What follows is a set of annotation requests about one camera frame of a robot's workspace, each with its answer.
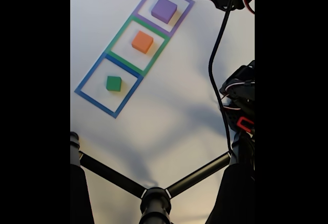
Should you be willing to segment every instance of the green square outline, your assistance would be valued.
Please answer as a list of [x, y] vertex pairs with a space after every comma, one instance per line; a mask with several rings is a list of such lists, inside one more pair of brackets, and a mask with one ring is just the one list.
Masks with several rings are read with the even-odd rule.
[[[124, 33], [124, 31], [126, 30], [126, 28], [128, 27], [128, 25], [131, 23], [131, 21], [135, 21], [136, 23], [139, 23], [140, 25], [142, 25], [145, 28], [149, 29], [153, 33], [156, 33], [157, 35], [159, 35], [160, 37], [162, 37], [164, 39], [164, 42], [160, 45], [160, 47], [158, 48], [158, 50], [156, 51], [156, 53], [154, 54], [154, 56], [152, 57], [152, 59], [150, 60], [150, 62], [148, 63], [148, 65], [146, 66], [146, 68], [144, 70], [139, 69], [138, 67], [134, 66], [132, 63], [128, 62], [124, 58], [120, 57], [119, 55], [117, 55], [117, 54], [115, 54], [114, 52], [111, 51], [111, 49], [116, 44], [116, 42], [121, 37], [121, 35]], [[106, 47], [105, 53], [107, 53], [108, 55], [116, 58], [118, 61], [120, 61], [124, 65], [128, 66], [129, 68], [133, 69], [135, 72], [137, 72], [140, 75], [142, 75], [143, 77], [145, 77], [145, 75], [149, 72], [149, 70], [151, 69], [151, 67], [154, 65], [154, 63], [156, 62], [157, 58], [159, 57], [159, 55], [161, 54], [161, 52], [163, 51], [163, 49], [165, 48], [165, 46], [168, 44], [168, 42], [170, 41], [170, 39], [171, 38], [169, 36], [167, 36], [166, 34], [160, 32], [156, 28], [153, 28], [152, 26], [148, 25], [147, 23], [145, 23], [144, 21], [142, 21], [138, 17], [136, 17], [134, 15], [131, 15], [127, 19], [127, 21], [123, 24], [123, 26], [121, 27], [121, 29], [119, 30], [119, 32], [112, 39], [112, 41], [109, 43], [109, 45]]]

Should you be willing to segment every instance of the tripod leg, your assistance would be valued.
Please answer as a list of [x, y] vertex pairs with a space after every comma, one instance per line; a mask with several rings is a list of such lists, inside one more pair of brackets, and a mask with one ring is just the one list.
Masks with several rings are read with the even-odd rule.
[[206, 224], [255, 223], [255, 171], [249, 135], [236, 134], [234, 155], [224, 171], [215, 206]]
[[86, 175], [80, 167], [78, 149], [78, 136], [71, 132], [70, 224], [94, 224]]

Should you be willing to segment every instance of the blue tape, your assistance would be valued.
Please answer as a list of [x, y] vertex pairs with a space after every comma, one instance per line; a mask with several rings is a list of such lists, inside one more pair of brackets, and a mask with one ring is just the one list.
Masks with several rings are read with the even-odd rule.
[[125, 71], [129, 72], [130, 74], [132, 74], [133, 76], [139, 78], [140, 74], [135, 72], [133, 69], [129, 68], [128, 66], [124, 65], [123, 63], [121, 63], [119, 60], [117, 60], [116, 58], [114, 58], [111, 55], [106, 54], [105, 58], [107, 58], [109, 61], [111, 61], [112, 63], [118, 65], [119, 67], [123, 68]]
[[[128, 73], [132, 74], [133, 76], [135, 76], [137, 78], [136, 83], [132, 86], [131, 90], [125, 96], [125, 98], [123, 99], [122, 103], [118, 106], [118, 108], [117, 108], [117, 110], [115, 112], [112, 111], [112, 110], [110, 110], [110, 109], [108, 109], [107, 107], [105, 107], [104, 105], [102, 105], [98, 101], [94, 100], [92, 97], [90, 97], [89, 95], [85, 94], [82, 91], [83, 86], [86, 84], [86, 82], [89, 80], [89, 78], [91, 77], [91, 75], [94, 73], [94, 71], [100, 65], [100, 63], [102, 62], [102, 60], [104, 60], [104, 58], [106, 58], [107, 60], [111, 61], [112, 63], [118, 65], [119, 67], [121, 67], [122, 69], [124, 69], [125, 71], [127, 71]], [[125, 104], [129, 101], [129, 99], [132, 96], [132, 94], [134, 93], [134, 91], [140, 85], [140, 83], [143, 80], [143, 78], [144, 77], [142, 75], [140, 75], [139, 73], [137, 73], [133, 69], [130, 69], [126, 65], [122, 64], [120, 61], [118, 61], [114, 57], [112, 57], [112, 56], [110, 56], [110, 55], [108, 55], [106, 53], [103, 53], [98, 58], [98, 60], [95, 62], [95, 64], [92, 66], [92, 68], [87, 73], [87, 75], [83, 78], [83, 80], [81, 81], [81, 83], [77, 86], [77, 88], [75, 89], [74, 92], [76, 94], [80, 95], [81, 97], [83, 97], [85, 100], [87, 100], [90, 103], [92, 103], [94, 106], [100, 108], [101, 110], [103, 110], [107, 114], [109, 114], [109, 115], [113, 116], [114, 118], [116, 118], [119, 115], [119, 113], [122, 111], [122, 109], [124, 108]]]

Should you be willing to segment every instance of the green cube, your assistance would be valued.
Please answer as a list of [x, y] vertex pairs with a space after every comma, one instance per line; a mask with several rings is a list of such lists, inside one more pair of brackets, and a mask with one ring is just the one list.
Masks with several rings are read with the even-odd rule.
[[121, 77], [115, 77], [115, 76], [108, 76], [107, 77], [107, 83], [106, 83], [106, 89], [108, 91], [121, 91]]

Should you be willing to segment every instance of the purple square outline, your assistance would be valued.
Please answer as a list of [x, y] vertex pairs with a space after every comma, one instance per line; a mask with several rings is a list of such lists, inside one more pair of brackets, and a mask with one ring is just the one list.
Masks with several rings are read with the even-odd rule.
[[193, 0], [185, 0], [189, 3], [188, 7], [185, 9], [185, 11], [182, 13], [182, 15], [180, 16], [180, 18], [178, 19], [178, 21], [176, 22], [176, 24], [174, 25], [174, 27], [172, 28], [171, 32], [166, 31], [165, 29], [163, 29], [162, 27], [160, 27], [159, 25], [151, 22], [150, 20], [144, 18], [142, 15], [139, 15], [138, 12], [140, 10], [140, 8], [144, 5], [144, 3], [147, 0], [141, 0], [140, 3], [138, 4], [138, 6], [134, 9], [134, 11], [132, 12], [132, 15], [138, 17], [140, 20], [143, 20], [145, 23], [149, 24], [150, 26], [156, 28], [158, 31], [166, 34], [168, 37], [172, 37], [172, 35], [175, 33], [175, 31], [178, 29], [178, 27], [180, 26], [180, 24], [182, 23], [183, 19], [186, 17], [186, 15], [189, 13], [189, 11], [191, 10], [191, 8], [193, 7], [195, 1]]

